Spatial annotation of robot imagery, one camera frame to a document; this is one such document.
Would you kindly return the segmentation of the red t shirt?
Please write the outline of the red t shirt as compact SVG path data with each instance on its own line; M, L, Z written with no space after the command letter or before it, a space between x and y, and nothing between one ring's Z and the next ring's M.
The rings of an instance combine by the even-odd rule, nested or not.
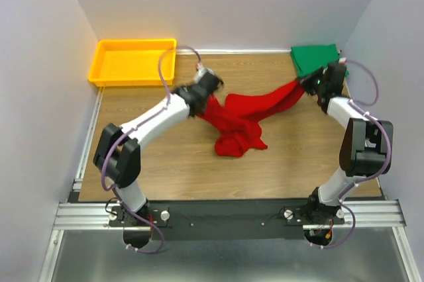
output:
M259 122L288 110L304 93L300 83L293 80L264 95L230 93L223 105L213 95L208 99L205 112L198 117L219 131L215 153L239 158L250 149L267 149Z

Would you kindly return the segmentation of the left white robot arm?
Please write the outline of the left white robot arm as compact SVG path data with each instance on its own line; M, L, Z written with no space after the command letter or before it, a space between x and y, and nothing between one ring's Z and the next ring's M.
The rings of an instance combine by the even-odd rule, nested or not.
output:
M103 190L114 192L131 225L156 226L150 220L148 199L136 183L143 150L175 125L203 114L209 98L223 85L217 74L202 68L190 84L173 89L165 85L166 96L144 114L120 126L110 123L102 130L93 163L100 171Z

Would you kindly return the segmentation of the yellow plastic tray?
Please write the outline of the yellow plastic tray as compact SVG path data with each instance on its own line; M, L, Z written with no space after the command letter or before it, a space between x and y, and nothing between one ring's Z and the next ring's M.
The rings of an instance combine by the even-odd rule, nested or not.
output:
M166 39L100 40L88 73L97 87L161 86L174 80L177 41Z

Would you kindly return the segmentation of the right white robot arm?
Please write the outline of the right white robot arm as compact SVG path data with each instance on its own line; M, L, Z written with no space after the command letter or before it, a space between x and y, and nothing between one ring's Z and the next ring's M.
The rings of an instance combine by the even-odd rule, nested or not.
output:
M317 97L321 110L344 128L336 172L293 213L301 224L322 224L337 216L357 187L387 173L391 166L394 126L363 110L363 101L342 94L349 64L363 66L341 58L297 78L308 95Z

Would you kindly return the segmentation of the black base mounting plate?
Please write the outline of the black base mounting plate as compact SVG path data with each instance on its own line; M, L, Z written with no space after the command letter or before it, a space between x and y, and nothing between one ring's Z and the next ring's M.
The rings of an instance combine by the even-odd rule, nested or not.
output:
M119 205L112 208L109 224L123 230L125 244L153 250L161 240L302 240L312 230L322 240L345 222L339 208L319 211L306 199L151 201L143 215L156 228Z

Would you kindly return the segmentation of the folded green t shirt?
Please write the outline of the folded green t shirt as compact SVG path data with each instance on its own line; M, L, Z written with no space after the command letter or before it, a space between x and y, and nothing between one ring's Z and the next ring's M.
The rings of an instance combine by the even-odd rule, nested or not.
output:
M292 62L295 66L296 79L301 79L326 67L330 62L340 59L336 44L292 46L290 51Z

